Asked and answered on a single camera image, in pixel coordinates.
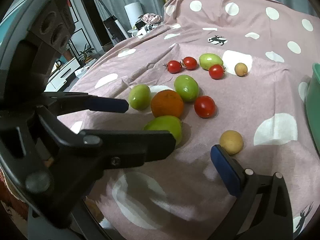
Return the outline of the potted plant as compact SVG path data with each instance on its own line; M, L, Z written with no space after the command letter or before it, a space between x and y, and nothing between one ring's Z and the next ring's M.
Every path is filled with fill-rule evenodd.
M88 63L92 59L92 53L95 51L89 44L85 44L84 49L80 51L78 61L80 63Z

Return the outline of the pink polka dot cloth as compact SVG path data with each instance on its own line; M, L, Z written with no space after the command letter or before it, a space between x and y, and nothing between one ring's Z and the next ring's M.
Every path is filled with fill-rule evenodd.
M163 64L205 53L223 60L222 79L202 68L184 73L215 101L215 116L200 118L186 104L182 140L167 159L106 171L89 197L126 239L207 239L235 201L210 149L235 130L243 167L284 176L298 236L319 207L319 155L304 112L319 62L319 18L271 0L169 0L161 26L115 46L72 91L127 99L140 84L152 93L174 89L177 76ZM247 75L236 75L237 63Z

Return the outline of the orange tangerine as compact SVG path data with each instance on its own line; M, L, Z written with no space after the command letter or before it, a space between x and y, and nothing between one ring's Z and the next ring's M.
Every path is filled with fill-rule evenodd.
M173 90L158 92L151 100L151 111L154 117L172 115L181 118L184 111L184 102L181 96Z

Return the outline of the red tomato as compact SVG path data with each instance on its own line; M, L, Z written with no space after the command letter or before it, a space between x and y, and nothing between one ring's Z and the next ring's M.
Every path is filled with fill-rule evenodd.
M209 75L212 79L219 80L224 77L225 69L219 64L210 67Z
M179 61L171 60L163 66L167 69L171 74L179 73L182 70L182 64Z
M194 102L196 114L201 118L210 118L215 114L216 105L210 96L199 96Z
M191 56L185 57L182 60L182 64L187 70L195 70L198 66L196 59Z

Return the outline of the tan longan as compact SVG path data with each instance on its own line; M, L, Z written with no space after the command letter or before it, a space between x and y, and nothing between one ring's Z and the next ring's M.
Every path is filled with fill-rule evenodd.
M223 132L219 143L229 155L238 154L244 146L242 135L234 130L227 130Z
M248 68L244 63L237 63L235 65L234 71L236 73L237 76L245 76L248 73Z

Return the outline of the green fruit front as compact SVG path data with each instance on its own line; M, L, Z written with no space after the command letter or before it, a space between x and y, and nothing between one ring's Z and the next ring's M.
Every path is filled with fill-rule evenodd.
M148 122L144 131L169 131L176 140L176 146L182 140L182 123L179 118L172 115L164 115L154 118Z

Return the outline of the green fruit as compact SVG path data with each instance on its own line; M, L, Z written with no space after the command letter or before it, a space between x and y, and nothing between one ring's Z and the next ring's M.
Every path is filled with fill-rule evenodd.
M133 87L129 93L128 102L133 109L138 111L148 108L151 102L151 90L149 86L141 84Z
M182 123L179 118L172 115L164 115L154 118L148 122L144 131L169 131L176 140L176 146L182 140Z
M205 53L199 57L199 64L204 70L209 70L210 67L216 64L223 66L223 60L216 54Z
M199 96L199 85L189 75L176 77L174 87L184 102L194 102Z

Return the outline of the white cylinder lamp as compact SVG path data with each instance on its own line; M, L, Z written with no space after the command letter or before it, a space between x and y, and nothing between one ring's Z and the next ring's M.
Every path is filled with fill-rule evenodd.
M139 17L144 15L143 9L139 2L127 4L124 6L124 9L130 22L130 29L132 29L139 20Z

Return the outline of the white tv cabinet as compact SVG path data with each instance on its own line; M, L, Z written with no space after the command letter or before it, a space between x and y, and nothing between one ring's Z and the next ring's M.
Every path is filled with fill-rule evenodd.
M66 62L49 78L45 92L57 92L67 83L67 78L72 75L79 67L80 64L75 57Z

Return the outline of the vacuum cleaner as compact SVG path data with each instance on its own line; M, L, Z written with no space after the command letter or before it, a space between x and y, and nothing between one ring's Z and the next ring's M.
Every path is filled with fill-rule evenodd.
M104 4L102 0L98 0L99 3L103 6L105 11L108 14L108 18L106 20L103 20L103 23L108 31L108 33L111 35L111 40L115 42L115 44L118 44L121 41L124 41L129 38L126 30L122 26L122 24L119 22L119 20L114 16L107 8L107 6Z

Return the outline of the pile of clothes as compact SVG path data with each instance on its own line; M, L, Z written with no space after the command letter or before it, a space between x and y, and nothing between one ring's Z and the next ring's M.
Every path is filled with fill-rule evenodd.
M132 37L142 38L153 29L157 28L163 22L161 15L147 13L138 17L138 20L127 32Z

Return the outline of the green plastic bowl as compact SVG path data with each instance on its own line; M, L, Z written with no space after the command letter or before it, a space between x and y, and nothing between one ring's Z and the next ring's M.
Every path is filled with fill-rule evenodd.
M319 84L320 64L312 65L312 77L309 83L308 92L305 99L306 116L317 151L320 148L320 84Z

